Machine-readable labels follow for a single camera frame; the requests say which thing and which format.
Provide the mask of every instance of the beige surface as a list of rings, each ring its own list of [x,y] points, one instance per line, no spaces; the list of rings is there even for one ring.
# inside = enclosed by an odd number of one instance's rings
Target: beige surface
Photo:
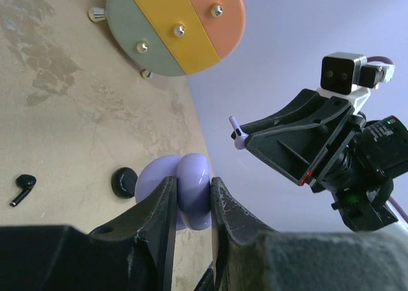
[[[185,78],[143,80],[106,24],[104,0],[0,0],[0,224],[73,224],[89,232],[134,201],[110,176],[166,154],[206,152]],[[17,208],[14,179],[38,182]],[[174,290],[211,259],[210,230],[177,234]]]

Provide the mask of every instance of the wireless earbud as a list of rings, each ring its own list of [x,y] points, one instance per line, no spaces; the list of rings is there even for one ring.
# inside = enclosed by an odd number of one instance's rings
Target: wireless earbud
[[[230,120],[229,122],[231,123],[232,128],[234,129],[234,132],[236,134],[235,139],[234,139],[235,148],[237,148],[238,150],[245,149],[245,140],[247,139],[248,134],[244,133],[241,130],[241,127],[238,124],[238,122],[237,122],[237,120],[235,119],[234,116],[231,116],[229,118],[229,120]]]
[[[29,174],[20,175],[16,180],[15,183],[18,187],[20,187],[23,191],[10,203],[10,206],[16,207],[20,204],[21,201],[31,192],[33,187],[35,186],[37,179]]]

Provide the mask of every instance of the white wall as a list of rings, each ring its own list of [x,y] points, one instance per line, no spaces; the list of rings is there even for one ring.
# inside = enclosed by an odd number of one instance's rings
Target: white wall
[[[344,231],[328,193],[297,187],[230,138],[241,124],[271,115],[301,89],[319,86],[321,59],[336,51],[386,55],[393,81],[373,92],[369,119],[394,114],[408,125],[408,0],[245,0],[247,26],[238,48],[189,78],[215,173],[245,207],[279,231]],[[408,209],[408,174],[393,197]]]

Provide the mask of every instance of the screw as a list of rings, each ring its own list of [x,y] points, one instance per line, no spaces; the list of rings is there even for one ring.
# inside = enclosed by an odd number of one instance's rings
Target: screw
[[[139,44],[136,45],[136,49],[139,53],[146,53],[149,49],[148,44],[145,41],[141,41]]]
[[[224,13],[224,8],[220,4],[216,4],[211,9],[211,15],[213,17],[220,17]]]
[[[176,35],[178,38],[181,38],[186,33],[186,30],[184,29],[183,25],[176,25],[173,32],[174,35]]]

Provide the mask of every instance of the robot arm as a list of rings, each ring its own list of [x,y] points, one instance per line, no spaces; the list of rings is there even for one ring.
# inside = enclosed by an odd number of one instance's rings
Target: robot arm
[[[328,55],[321,88],[302,90],[279,112],[243,126],[230,117],[231,137],[237,149],[295,184],[329,190],[352,231],[401,227],[406,222],[388,199],[393,179],[408,171],[408,131],[394,116],[367,123],[360,113],[371,89],[390,81],[394,70],[384,57]]]

